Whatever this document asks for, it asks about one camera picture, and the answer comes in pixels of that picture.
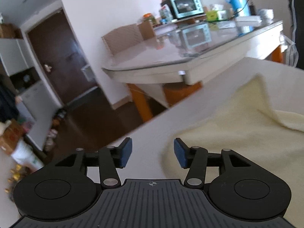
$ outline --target orange lid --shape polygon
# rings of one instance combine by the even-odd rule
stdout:
[[[148,18],[148,17],[150,17],[150,16],[152,16],[151,13],[146,13],[146,14],[143,15],[144,18]]]

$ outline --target black jacket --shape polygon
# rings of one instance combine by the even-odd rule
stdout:
[[[15,95],[1,82],[0,76],[0,122],[18,119]]]

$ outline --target beige chair back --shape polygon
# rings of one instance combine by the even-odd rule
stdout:
[[[112,55],[124,51],[143,41],[136,24],[114,29],[102,37],[104,44]]]

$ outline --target wooden table leg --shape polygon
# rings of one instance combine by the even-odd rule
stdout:
[[[272,52],[271,57],[273,62],[283,63],[283,53],[280,45]]]
[[[137,110],[138,110],[143,122],[147,122],[147,121],[151,120],[153,118],[153,115],[150,110],[149,104],[145,98],[144,91],[141,90],[135,84],[127,84],[127,85],[130,89],[132,99],[137,107]]]
[[[171,107],[201,88],[201,82],[195,83],[192,86],[186,85],[183,82],[167,83],[163,86],[163,91],[165,93],[166,100]]]

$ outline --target black circular pad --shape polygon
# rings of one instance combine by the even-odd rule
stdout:
[[[96,199],[95,183],[72,167],[48,167],[22,179],[13,192],[22,215],[40,220],[75,216]]]
[[[71,190],[71,185],[60,179],[50,179],[39,183],[35,192],[43,199],[54,200],[64,197]]]
[[[259,167],[231,167],[208,188],[222,212],[243,220],[266,220],[283,215],[291,200],[288,185]]]
[[[251,200],[262,199],[270,192],[268,185],[262,181],[246,179],[235,184],[234,190],[239,196]]]

